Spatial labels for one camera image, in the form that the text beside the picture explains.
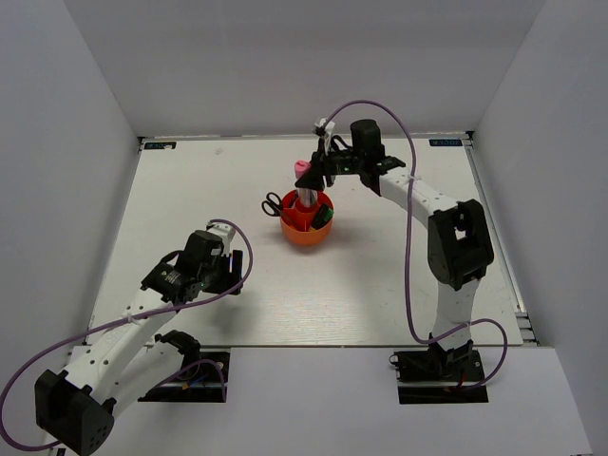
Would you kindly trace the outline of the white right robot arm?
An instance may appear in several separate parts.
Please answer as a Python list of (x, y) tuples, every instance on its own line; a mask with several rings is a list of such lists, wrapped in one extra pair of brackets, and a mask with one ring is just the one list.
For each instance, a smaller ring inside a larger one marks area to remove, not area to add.
[(297, 189), (320, 192), (337, 176), (356, 175), (377, 196), (406, 210), (427, 230), (427, 264), (438, 282), (432, 331), (426, 340), (430, 370), (448, 379), (460, 371), (472, 352), (474, 296), (494, 251), (483, 206), (475, 199), (456, 200), (419, 180), (412, 164), (387, 155), (376, 121), (351, 124), (351, 143), (335, 138), (333, 122), (321, 118), (310, 166)]

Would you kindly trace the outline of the black handled scissors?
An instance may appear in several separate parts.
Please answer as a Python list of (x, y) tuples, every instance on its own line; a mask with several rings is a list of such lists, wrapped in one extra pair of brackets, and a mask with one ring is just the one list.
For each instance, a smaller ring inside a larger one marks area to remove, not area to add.
[(280, 218), (284, 211), (282, 199), (275, 192), (268, 192), (260, 207), (265, 215), (273, 218)]

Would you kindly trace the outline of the orange round desk organizer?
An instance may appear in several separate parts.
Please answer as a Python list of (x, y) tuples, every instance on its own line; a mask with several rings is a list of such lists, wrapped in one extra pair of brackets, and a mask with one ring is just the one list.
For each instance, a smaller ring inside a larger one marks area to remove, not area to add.
[(303, 207), (298, 200), (295, 190), (285, 194), (282, 198), (284, 211), (280, 217), (282, 234), (291, 243), (298, 246), (314, 246), (322, 242), (330, 233), (333, 225), (331, 221), (323, 228), (309, 232), (308, 228), (323, 203), (328, 204), (333, 209), (333, 202), (329, 196), (323, 192), (317, 194), (317, 203), (313, 208)]

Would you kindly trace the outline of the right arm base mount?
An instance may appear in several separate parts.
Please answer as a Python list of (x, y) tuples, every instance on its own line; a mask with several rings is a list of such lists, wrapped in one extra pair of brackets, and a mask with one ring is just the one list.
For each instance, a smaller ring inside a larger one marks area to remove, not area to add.
[(395, 351), (389, 357), (397, 380), (400, 405), (486, 404), (486, 386), (473, 385), (485, 380), (478, 351), (465, 360), (443, 368), (430, 351)]

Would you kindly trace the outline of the pink capped clear tube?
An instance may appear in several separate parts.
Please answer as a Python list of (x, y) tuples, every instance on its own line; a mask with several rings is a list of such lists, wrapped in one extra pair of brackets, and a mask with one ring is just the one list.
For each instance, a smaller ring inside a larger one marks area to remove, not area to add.
[[(311, 164), (304, 160), (298, 160), (294, 164), (294, 175), (298, 181), (311, 168)], [(296, 188), (299, 203), (305, 208), (313, 208), (317, 203), (317, 192), (307, 188)]]

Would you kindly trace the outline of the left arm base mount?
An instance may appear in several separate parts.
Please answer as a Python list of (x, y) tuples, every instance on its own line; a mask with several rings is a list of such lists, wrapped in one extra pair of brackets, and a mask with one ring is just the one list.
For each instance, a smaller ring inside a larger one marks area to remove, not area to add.
[(202, 351), (201, 359), (216, 363), (219, 371), (203, 363), (159, 387), (151, 389), (141, 403), (222, 404), (226, 402), (231, 353), (228, 351)]

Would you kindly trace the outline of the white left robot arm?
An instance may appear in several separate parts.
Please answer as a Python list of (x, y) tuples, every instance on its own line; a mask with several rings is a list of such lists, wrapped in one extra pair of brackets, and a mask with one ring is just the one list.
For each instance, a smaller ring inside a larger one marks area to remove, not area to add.
[(130, 404), (169, 376), (195, 376), (200, 342), (162, 327), (201, 294), (239, 293), (243, 253), (230, 248), (235, 233), (218, 221), (193, 232), (144, 277), (124, 309), (125, 323), (105, 330), (60, 372), (43, 372), (34, 385), (37, 425), (74, 453), (91, 455)]

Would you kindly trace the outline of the left corner table label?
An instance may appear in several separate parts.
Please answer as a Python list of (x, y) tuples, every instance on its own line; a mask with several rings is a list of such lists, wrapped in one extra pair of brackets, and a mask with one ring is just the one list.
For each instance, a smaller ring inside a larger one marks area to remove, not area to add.
[(176, 142), (146, 142), (143, 145), (144, 150), (172, 150), (177, 146)]

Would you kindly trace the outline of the corner table label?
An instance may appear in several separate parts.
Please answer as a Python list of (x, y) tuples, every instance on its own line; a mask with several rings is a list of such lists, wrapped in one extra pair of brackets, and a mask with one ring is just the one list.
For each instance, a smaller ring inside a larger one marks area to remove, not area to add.
[(454, 138), (435, 138), (428, 140), (431, 147), (462, 147), (463, 142), (461, 139)]
[(177, 146), (176, 142), (146, 142), (143, 145), (144, 150), (172, 150)]

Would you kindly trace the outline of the right corner table label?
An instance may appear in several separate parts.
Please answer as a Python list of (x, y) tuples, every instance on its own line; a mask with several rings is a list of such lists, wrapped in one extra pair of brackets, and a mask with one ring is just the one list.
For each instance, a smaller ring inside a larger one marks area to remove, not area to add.
[(428, 140), (431, 147), (462, 147), (463, 142), (461, 139), (454, 138), (435, 138)]

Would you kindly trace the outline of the green black highlighter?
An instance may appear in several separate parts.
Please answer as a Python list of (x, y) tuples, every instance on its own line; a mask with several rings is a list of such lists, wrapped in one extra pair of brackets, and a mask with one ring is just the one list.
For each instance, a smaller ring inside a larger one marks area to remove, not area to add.
[(327, 225), (331, 221), (332, 218), (333, 218), (333, 209), (328, 204), (323, 203), (323, 204), (321, 204), (319, 206), (319, 209), (316, 212), (313, 220), (314, 219), (323, 219), (324, 220), (324, 226), (325, 226), (325, 225)]

